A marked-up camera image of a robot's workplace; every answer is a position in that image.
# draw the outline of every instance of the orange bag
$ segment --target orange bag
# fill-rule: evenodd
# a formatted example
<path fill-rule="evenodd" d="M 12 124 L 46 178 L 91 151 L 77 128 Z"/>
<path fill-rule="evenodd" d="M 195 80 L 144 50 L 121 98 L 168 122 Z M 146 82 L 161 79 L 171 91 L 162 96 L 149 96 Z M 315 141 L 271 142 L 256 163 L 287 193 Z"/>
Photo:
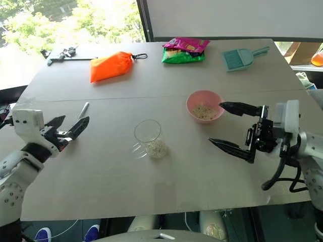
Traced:
<path fill-rule="evenodd" d="M 123 75 L 127 73 L 133 63 L 133 59 L 146 59 L 147 54 L 133 55 L 131 53 L 118 52 L 110 57 L 92 59 L 91 83 Z"/>

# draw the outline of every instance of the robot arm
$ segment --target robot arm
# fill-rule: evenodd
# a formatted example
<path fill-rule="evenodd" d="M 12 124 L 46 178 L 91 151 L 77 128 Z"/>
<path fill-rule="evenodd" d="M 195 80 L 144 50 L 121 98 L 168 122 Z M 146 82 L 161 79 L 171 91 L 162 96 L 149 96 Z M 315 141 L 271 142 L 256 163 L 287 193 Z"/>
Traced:
<path fill-rule="evenodd" d="M 266 152 L 272 157 L 280 157 L 276 173 L 262 184 L 261 188 L 265 191 L 276 182 L 291 181 L 290 192 L 309 190 L 315 207 L 316 235 L 323 241 L 323 136 L 299 133 L 299 101 L 278 103 L 274 121 L 267 119 L 267 106 L 255 107 L 236 102 L 224 102 L 220 106 L 235 115 L 259 116 L 259 121 L 248 130 L 247 150 L 228 141 L 213 138 L 209 140 L 223 151 L 249 163 L 254 162 L 256 150 Z M 280 178 L 285 165 L 297 168 L 295 178 Z M 304 180 L 300 180 L 301 172 L 304 174 Z M 306 187 L 296 189 L 297 183 L 304 183 Z"/>
<path fill-rule="evenodd" d="M 58 132 L 65 116 L 44 124 L 40 110 L 13 111 L 11 123 L 26 146 L 0 162 L 0 238 L 2 241 L 21 241 L 19 219 L 28 186 L 44 168 L 43 163 L 57 156 L 71 140 L 87 127 L 89 117 L 80 119 L 69 131 Z"/>

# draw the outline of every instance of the pink bowl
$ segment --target pink bowl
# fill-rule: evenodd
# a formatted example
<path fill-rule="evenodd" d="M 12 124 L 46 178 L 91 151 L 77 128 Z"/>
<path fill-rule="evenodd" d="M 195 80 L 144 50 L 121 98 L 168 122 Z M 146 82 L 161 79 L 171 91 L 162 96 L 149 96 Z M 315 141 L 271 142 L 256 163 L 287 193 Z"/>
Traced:
<path fill-rule="evenodd" d="M 207 90 L 200 90 L 193 92 L 186 100 L 186 108 L 189 114 L 199 123 L 201 124 L 209 124 L 219 118 L 224 109 L 219 106 L 219 103 L 223 102 L 222 98 L 214 92 L 207 91 Z M 203 104 L 205 106 L 214 108 L 217 111 L 216 116 L 210 120 L 200 119 L 194 114 L 192 114 L 192 110 L 196 105 Z"/>

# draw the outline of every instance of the pink snack bag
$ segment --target pink snack bag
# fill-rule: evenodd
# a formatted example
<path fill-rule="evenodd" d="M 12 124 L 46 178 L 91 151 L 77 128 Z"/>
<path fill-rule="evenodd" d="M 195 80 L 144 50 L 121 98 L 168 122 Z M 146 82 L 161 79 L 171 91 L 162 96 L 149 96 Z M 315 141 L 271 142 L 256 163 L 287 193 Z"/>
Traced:
<path fill-rule="evenodd" d="M 163 45 L 163 47 L 171 49 L 182 49 L 184 51 L 194 53 L 202 53 L 209 43 L 209 40 L 176 37 L 167 44 Z"/>

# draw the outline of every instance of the glass cup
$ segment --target glass cup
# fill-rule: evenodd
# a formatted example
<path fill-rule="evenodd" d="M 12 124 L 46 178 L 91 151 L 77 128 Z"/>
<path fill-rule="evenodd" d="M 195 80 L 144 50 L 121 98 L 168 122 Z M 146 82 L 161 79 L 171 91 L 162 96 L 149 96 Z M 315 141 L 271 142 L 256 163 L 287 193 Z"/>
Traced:
<path fill-rule="evenodd" d="M 152 119 L 140 122 L 134 131 L 135 138 L 151 158 L 163 158 L 167 154 L 167 145 L 162 138 L 160 124 Z"/>

